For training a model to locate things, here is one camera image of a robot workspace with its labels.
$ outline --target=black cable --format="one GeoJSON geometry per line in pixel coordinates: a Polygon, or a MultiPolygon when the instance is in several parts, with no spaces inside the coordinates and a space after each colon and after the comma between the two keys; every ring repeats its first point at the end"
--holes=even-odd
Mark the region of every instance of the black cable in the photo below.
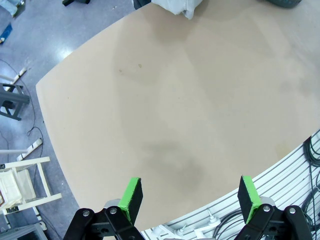
{"type": "Polygon", "coordinates": [[[320,153],[318,153],[313,145],[312,145],[312,136],[308,137],[307,140],[305,140],[303,142],[303,153],[304,156],[306,158],[306,160],[309,163],[309,175],[310,175],[310,185],[311,185],[311,192],[309,193],[309,195],[306,197],[305,201],[302,204],[302,211],[305,215],[307,224],[310,228],[311,232],[314,232],[315,234],[315,239],[317,240],[317,231],[320,229],[320,224],[316,223],[316,204],[315,204],[315,194],[319,191],[320,185],[318,185],[318,179],[319,179],[319,175],[320,175],[320,171],[316,176],[315,179],[315,187],[314,187],[314,183],[313,183],[313,176],[312,176],[312,166],[318,168],[320,167],[320,158],[316,158],[314,156],[314,154],[316,155],[320,155],[320,153]],[[311,204],[312,201],[312,208],[313,208],[313,220],[312,218],[308,215],[308,208],[311,204]]]}
{"type": "MultiPolygon", "coordinates": [[[[0,135],[1,137],[6,141],[6,148],[9,150],[9,142],[8,142],[8,139],[6,139],[4,137],[4,135],[2,134],[2,131],[0,131],[0,135]]],[[[7,154],[7,160],[6,160],[7,163],[9,163],[9,154],[7,154]]]]}
{"type": "MultiPolygon", "coordinates": [[[[6,62],[6,61],[4,61],[4,60],[2,60],[2,59],[0,59],[0,61],[6,63],[6,64],[15,72],[15,74],[19,75],[18,72],[17,72],[8,62],[6,62]]],[[[29,91],[27,85],[25,84],[25,82],[22,81],[22,79],[20,79],[20,78],[19,78],[19,80],[23,83],[25,89],[27,90],[27,92],[28,92],[28,94],[29,94],[30,102],[31,102],[31,106],[32,106],[32,111],[33,111],[33,124],[32,124],[32,127],[30,128],[30,130],[27,131],[26,135],[27,135],[27,137],[29,137],[30,134],[31,134],[31,132],[32,132],[34,129],[37,129],[37,130],[40,132],[40,134],[41,134],[41,140],[42,140],[42,146],[41,146],[41,152],[40,152],[39,158],[41,158],[41,157],[42,157],[43,150],[44,150],[44,135],[43,135],[42,131],[40,130],[40,128],[36,126],[36,111],[35,111],[35,106],[34,106],[34,102],[33,102],[33,100],[32,100],[30,91],[29,91]]],[[[38,169],[38,165],[35,166],[35,170],[34,170],[34,175],[33,175],[33,184],[34,184],[34,185],[36,184],[37,169],[38,169]]],[[[60,240],[63,240],[62,237],[58,234],[58,232],[57,232],[56,228],[54,227],[54,225],[52,224],[52,222],[51,222],[43,213],[41,213],[41,215],[42,215],[42,217],[43,217],[44,219],[46,219],[45,221],[47,222],[47,225],[50,226],[50,228],[56,233],[56,235],[58,236],[58,238],[59,238],[60,240]]]]}
{"type": "Polygon", "coordinates": [[[58,233],[57,229],[54,227],[53,223],[46,217],[46,215],[44,215],[44,213],[41,212],[39,209],[38,209],[38,212],[39,212],[40,216],[46,221],[47,225],[50,226],[50,228],[55,232],[55,234],[58,236],[58,238],[60,240],[63,240],[62,237],[60,236],[60,234],[58,233]]]}
{"type": "MultiPolygon", "coordinates": [[[[3,60],[3,59],[1,59],[1,58],[0,58],[0,61],[2,61],[2,62],[4,62],[5,64],[7,64],[7,65],[12,69],[12,71],[14,71],[14,73],[15,73],[16,75],[19,75],[18,72],[17,72],[7,61],[5,61],[5,60],[3,60]]],[[[34,105],[34,102],[33,102],[32,97],[31,97],[30,91],[29,91],[27,85],[25,84],[25,82],[24,82],[22,79],[19,78],[18,81],[21,81],[21,82],[23,83],[26,91],[28,92],[29,97],[30,97],[31,106],[32,106],[32,111],[33,111],[33,124],[32,124],[32,127],[30,128],[30,130],[26,132],[26,136],[29,137],[30,134],[31,134],[31,132],[32,132],[34,129],[38,129],[38,131],[39,131],[40,134],[41,134],[41,140],[42,140],[41,152],[40,152],[40,156],[39,156],[39,158],[41,158],[41,157],[42,157],[43,150],[44,150],[44,135],[43,135],[42,131],[40,130],[40,128],[36,126],[36,110],[35,110],[35,105],[34,105]]],[[[37,169],[38,169],[38,165],[35,167],[35,170],[34,170],[33,184],[36,183],[35,180],[36,180],[37,169]]]]}
{"type": "Polygon", "coordinates": [[[240,220],[237,220],[237,221],[234,221],[232,223],[230,223],[220,234],[219,236],[216,238],[216,240],[219,240],[220,236],[228,229],[230,228],[232,225],[236,224],[236,223],[239,223],[239,222],[242,222],[244,219],[240,219],[240,220]]]}
{"type": "Polygon", "coordinates": [[[320,155],[319,152],[315,151],[312,146],[311,136],[308,137],[307,140],[303,142],[303,153],[305,155],[306,160],[314,167],[320,167],[320,158],[314,157],[313,153],[316,155],[320,155]]]}
{"type": "Polygon", "coordinates": [[[233,235],[231,235],[230,237],[228,237],[226,240],[230,240],[230,239],[232,239],[233,237],[235,237],[235,236],[237,236],[237,235],[238,235],[238,233],[233,234],[233,235]]]}
{"type": "Polygon", "coordinates": [[[233,219],[234,217],[239,216],[239,215],[242,215],[242,211],[241,210],[232,211],[232,212],[228,213],[226,216],[224,216],[221,219],[221,223],[214,229],[212,238],[217,238],[218,233],[221,230],[221,228],[226,223],[228,223],[231,219],[233,219]]]}

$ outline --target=screw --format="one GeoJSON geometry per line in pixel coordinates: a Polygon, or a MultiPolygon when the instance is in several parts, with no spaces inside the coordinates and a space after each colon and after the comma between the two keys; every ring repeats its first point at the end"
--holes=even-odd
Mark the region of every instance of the screw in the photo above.
{"type": "Polygon", "coordinates": [[[115,214],[116,212],[117,212],[117,209],[116,209],[116,208],[111,208],[111,209],[110,209],[110,213],[111,213],[111,214],[115,214]]]}
{"type": "Polygon", "coordinates": [[[83,213],[82,213],[82,215],[83,215],[84,217],[88,217],[89,214],[90,214],[90,212],[89,212],[88,210],[84,210],[83,213]]]}
{"type": "Polygon", "coordinates": [[[289,213],[295,214],[295,213],[296,213],[296,210],[295,210],[293,207],[291,207],[291,208],[289,209],[289,213]]]}
{"type": "Polygon", "coordinates": [[[269,207],[269,206],[264,206],[264,207],[263,207],[263,211],[269,212],[269,211],[270,211],[270,207],[269,207]]]}

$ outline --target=beige tabletop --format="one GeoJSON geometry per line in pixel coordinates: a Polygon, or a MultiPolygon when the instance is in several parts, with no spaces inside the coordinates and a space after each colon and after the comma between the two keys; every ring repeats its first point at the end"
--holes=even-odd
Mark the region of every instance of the beige tabletop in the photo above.
{"type": "Polygon", "coordinates": [[[80,207],[100,211],[142,177],[143,230],[223,196],[315,132],[319,56],[319,0],[207,0],[192,20],[149,4],[36,90],[80,207]]]}

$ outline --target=floor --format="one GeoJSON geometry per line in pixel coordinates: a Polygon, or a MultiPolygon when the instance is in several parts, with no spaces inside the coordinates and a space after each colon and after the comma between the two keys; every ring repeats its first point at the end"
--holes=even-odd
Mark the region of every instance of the floor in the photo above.
{"type": "MultiPolygon", "coordinates": [[[[0,7],[0,32],[11,23],[12,32],[7,41],[0,45],[0,74],[14,77],[15,72],[3,61],[9,63],[15,71],[23,67],[27,72],[18,84],[24,85],[33,101],[21,112],[21,121],[0,116],[0,149],[25,149],[42,137],[43,149],[36,149],[28,159],[42,156],[50,157],[44,164],[44,173],[53,194],[62,193],[62,199],[38,207],[47,224],[49,239],[62,239],[69,223],[78,209],[73,194],[60,169],[57,157],[50,142],[36,94],[37,82],[55,65],[72,51],[112,23],[134,11],[131,0],[91,0],[86,5],[74,2],[64,7],[61,0],[26,0],[24,11],[12,19],[10,14],[0,7]],[[35,121],[29,136],[27,132],[35,121]]],[[[0,164],[13,162],[16,155],[0,155],[0,164]]],[[[30,169],[31,180],[35,179],[35,191],[44,194],[44,189],[37,185],[39,175],[30,169]]],[[[12,227],[25,226],[37,222],[32,210],[25,210],[8,215],[12,227]]],[[[0,217],[0,228],[7,225],[0,217]]]]}

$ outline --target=slatted panel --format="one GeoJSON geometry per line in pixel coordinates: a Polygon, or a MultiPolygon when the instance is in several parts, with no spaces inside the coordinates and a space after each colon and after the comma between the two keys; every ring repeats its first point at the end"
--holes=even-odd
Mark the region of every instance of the slatted panel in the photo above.
{"type": "MultiPolygon", "coordinates": [[[[320,133],[317,131],[312,137],[312,145],[316,151],[320,150],[320,133]]],[[[316,184],[316,177],[320,168],[312,167],[313,184],[316,184]]],[[[276,206],[280,210],[284,210],[289,205],[301,206],[311,190],[309,163],[304,156],[303,147],[300,145],[278,163],[258,175],[253,179],[254,185],[260,196],[270,197],[274,200],[276,206]]],[[[219,218],[226,214],[240,209],[237,198],[238,189],[226,194],[225,196],[205,205],[189,214],[166,223],[171,228],[177,230],[187,224],[183,239],[196,239],[194,229],[206,224],[209,221],[209,213],[219,218]]],[[[320,197],[319,193],[315,195],[315,213],[316,223],[320,223],[320,197]]],[[[313,205],[310,204],[308,214],[313,219],[313,205]]],[[[230,223],[242,219],[242,216],[236,217],[230,223]]],[[[226,224],[219,233],[229,225],[226,224]]],[[[244,226],[244,222],[240,221],[230,226],[219,238],[219,240],[232,240],[244,226]]],[[[152,234],[152,229],[142,232],[146,240],[159,240],[152,234]]],[[[213,231],[205,232],[206,237],[212,238],[213,231]]]]}

